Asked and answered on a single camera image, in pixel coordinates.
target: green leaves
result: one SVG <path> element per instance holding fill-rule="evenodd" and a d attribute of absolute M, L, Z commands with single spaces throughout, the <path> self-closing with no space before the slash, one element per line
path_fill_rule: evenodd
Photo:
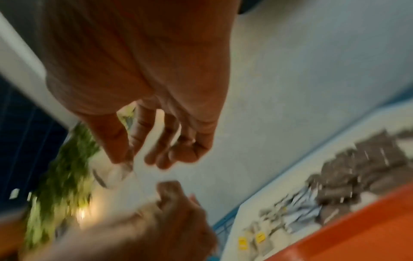
<path fill-rule="evenodd" d="M 99 151 L 90 131 L 77 124 L 49 164 L 30 202 L 26 248 L 34 249 L 54 237 L 56 227 L 90 199 L 88 159 Z"/>

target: white table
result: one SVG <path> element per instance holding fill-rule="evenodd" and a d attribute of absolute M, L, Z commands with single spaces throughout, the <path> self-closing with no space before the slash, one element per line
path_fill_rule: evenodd
<path fill-rule="evenodd" d="M 237 237 L 243 228 L 247 227 L 252 221 L 258 220 L 258 212 L 260 209 L 271 206 L 290 191 L 302 187 L 303 182 L 310 174 L 319 172 L 325 161 L 333 158 L 335 153 L 340 150 L 352 146 L 355 141 L 365 139 L 384 128 L 392 133 L 405 127 L 412 127 L 412 115 L 413 101 L 407 101 L 378 109 L 299 161 L 281 176 L 250 197 L 238 210 L 221 260 L 233 261 L 238 259 Z M 399 143 L 399 145 L 409 157 L 413 156 L 413 142 L 405 141 Z M 359 209 L 376 199 L 377 197 L 373 194 L 364 193 L 362 194 L 361 203 L 354 206 L 354 208 Z M 278 233 L 274 238 L 271 236 L 271 239 L 274 242 L 274 250 L 265 257 L 258 257 L 256 261 L 265 260 L 288 245 L 315 232 L 319 228 L 319 225 L 312 225 L 294 235 L 289 235 L 283 232 L 283 234 Z"/>

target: yellow label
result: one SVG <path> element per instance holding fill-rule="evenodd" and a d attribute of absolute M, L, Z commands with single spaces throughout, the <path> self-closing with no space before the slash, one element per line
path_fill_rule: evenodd
<path fill-rule="evenodd" d="M 255 240 L 257 241 L 257 244 L 261 243 L 262 241 L 265 240 L 265 234 L 264 232 L 258 232 L 257 235 L 255 236 Z"/>
<path fill-rule="evenodd" d="M 238 238 L 238 247 L 240 250 L 247 250 L 248 249 L 248 241 L 247 238 L 244 236 L 240 236 Z"/>

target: orange tray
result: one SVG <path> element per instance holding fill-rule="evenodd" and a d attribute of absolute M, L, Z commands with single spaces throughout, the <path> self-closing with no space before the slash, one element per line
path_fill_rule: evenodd
<path fill-rule="evenodd" d="M 413 183 L 267 260 L 413 261 Z"/>

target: hand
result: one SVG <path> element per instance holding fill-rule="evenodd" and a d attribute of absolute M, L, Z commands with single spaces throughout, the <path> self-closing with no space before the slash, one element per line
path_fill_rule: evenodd
<path fill-rule="evenodd" d="M 135 154 L 140 150 L 157 109 L 165 112 L 165 127 L 145 157 L 147 164 L 167 169 L 176 161 L 193 163 L 211 149 L 228 92 L 229 41 L 239 0 L 99 4 L 93 7 L 92 19 L 105 28 L 89 34 L 67 28 L 74 23 L 73 18 L 65 20 L 68 10 L 56 19 L 52 4 L 47 3 L 53 1 L 46 1 L 42 18 L 48 87 L 89 125 L 113 163 L 128 161 L 133 157 L 130 150 Z M 94 0 L 77 2 L 88 9 Z M 117 17 L 108 10 L 124 17 L 120 28 L 107 23 L 108 15 Z M 73 16 L 75 22 L 82 21 L 79 16 Z M 59 23 L 65 30 L 58 30 Z M 57 36 L 64 34 L 82 39 L 82 49 L 58 42 Z M 104 52 L 95 46 L 94 38 Z M 80 69 L 68 61 L 79 63 Z M 137 115 L 129 144 L 115 113 L 134 100 Z M 180 136 L 171 146 L 179 125 Z"/>
<path fill-rule="evenodd" d="M 204 261 L 217 239 L 205 211 L 177 181 L 158 184 L 161 200 L 134 215 L 68 234 L 38 261 Z"/>

